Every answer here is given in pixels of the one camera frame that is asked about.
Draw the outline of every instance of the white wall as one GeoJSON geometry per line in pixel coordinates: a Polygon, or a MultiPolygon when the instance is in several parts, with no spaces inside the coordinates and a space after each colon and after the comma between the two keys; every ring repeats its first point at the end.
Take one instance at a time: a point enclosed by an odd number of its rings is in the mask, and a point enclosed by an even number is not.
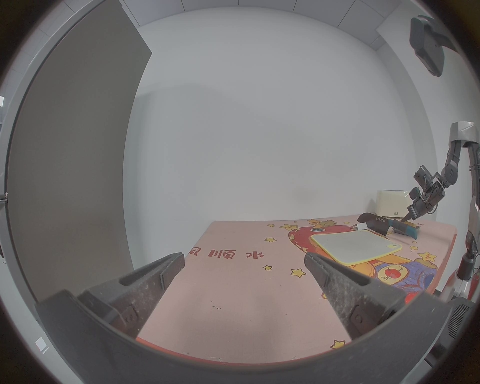
{"type": "MultiPolygon", "coordinates": [[[[420,95],[432,130],[437,157],[437,169],[444,167],[448,151],[450,125],[456,121],[475,121],[480,124],[480,92],[463,59],[455,52],[444,48],[445,65],[441,77],[430,75],[415,56],[409,44],[410,19],[425,14],[420,8],[405,0],[380,25],[377,31],[391,47],[381,48],[380,57],[387,63],[395,54],[407,70],[420,95]]],[[[465,235],[468,224],[468,208],[471,199],[471,176],[466,149],[462,149],[458,169],[458,181],[446,191],[437,211],[437,221],[453,224],[458,237],[450,261],[440,281],[442,288],[448,276],[458,267],[465,252],[465,235]]]]}
{"type": "Polygon", "coordinates": [[[218,8],[139,28],[153,55],[133,105],[124,204],[134,267],[188,252],[213,220],[373,209],[416,159],[378,55],[287,12],[218,8]]]}

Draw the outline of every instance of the yellow star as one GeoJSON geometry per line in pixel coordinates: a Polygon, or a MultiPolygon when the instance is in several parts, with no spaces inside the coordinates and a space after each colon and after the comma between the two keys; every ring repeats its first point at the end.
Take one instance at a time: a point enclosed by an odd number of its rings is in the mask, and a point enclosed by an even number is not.
{"type": "Polygon", "coordinates": [[[292,229],[299,229],[299,226],[298,226],[298,225],[284,224],[284,225],[282,225],[282,226],[279,227],[279,228],[284,228],[284,229],[286,229],[287,231],[291,231],[292,229]]]}
{"type": "Polygon", "coordinates": [[[299,269],[292,269],[291,275],[292,275],[292,276],[302,277],[303,275],[306,275],[306,273],[303,272],[303,271],[301,270],[301,268],[299,268],[299,269]]]}
{"type": "Polygon", "coordinates": [[[334,340],[333,345],[330,346],[331,349],[339,349],[342,348],[345,345],[345,340],[338,341],[334,340]]]}
{"type": "Polygon", "coordinates": [[[423,261],[435,261],[435,257],[437,257],[428,252],[418,253],[417,255],[420,256],[423,261]]]}

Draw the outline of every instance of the red chinese characters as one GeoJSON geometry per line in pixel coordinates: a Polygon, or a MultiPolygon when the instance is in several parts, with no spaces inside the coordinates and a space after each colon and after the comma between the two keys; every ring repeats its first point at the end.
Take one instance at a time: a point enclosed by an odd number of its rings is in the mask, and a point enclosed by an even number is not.
{"type": "Polygon", "coordinates": [[[217,257],[219,259],[223,256],[225,259],[233,259],[233,257],[235,256],[235,252],[236,250],[233,249],[225,249],[219,251],[212,249],[208,254],[208,257],[217,257]]]}
{"type": "Polygon", "coordinates": [[[263,257],[264,254],[261,253],[261,252],[257,252],[257,251],[253,251],[252,253],[247,253],[247,258],[252,257],[252,256],[253,256],[254,259],[258,259],[259,257],[263,257]]]}
{"type": "Polygon", "coordinates": [[[189,255],[195,255],[198,256],[198,252],[200,252],[202,248],[199,247],[193,247],[190,252],[188,252],[189,255]]]}

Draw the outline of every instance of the robotic arm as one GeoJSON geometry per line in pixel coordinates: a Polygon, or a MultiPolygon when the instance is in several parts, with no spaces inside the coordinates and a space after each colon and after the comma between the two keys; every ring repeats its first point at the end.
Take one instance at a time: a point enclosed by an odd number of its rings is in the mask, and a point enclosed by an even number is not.
{"type": "Polygon", "coordinates": [[[437,204],[445,196],[445,189],[455,184],[458,177],[458,162],[460,149],[468,148],[470,157],[470,171],[472,175],[472,199],[468,218],[468,232],[465,239],[467,251],[462,257],[460,267],[455,276],[451,277],[445,286],[441,298],[450,300],[454,295],[467,297],[469,285],[473,275],[475,258],[477,257],[478,244],[480,243],[480,133],[476,125],[470,121],[459,121],[450,127],[450,148],[442,172],[433,176],[421,166],[415,173],[414,179],[423,189],[418,187],[410,191],[412,205],[408,207],[408,214],[402,219],[415,220],[426,213],[433,213],[437,204]]]}

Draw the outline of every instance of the red apple print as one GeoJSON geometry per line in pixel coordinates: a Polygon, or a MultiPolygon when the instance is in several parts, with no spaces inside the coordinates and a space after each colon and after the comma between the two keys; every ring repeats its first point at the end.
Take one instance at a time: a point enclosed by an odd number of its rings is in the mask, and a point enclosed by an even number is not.
{"type": "Polygon", "coordinates": [[[400,277],[400,272],[398,272],[396,269],[387,268],[385,270],[385,274],[392,279],[398,279],[400,277]]]}

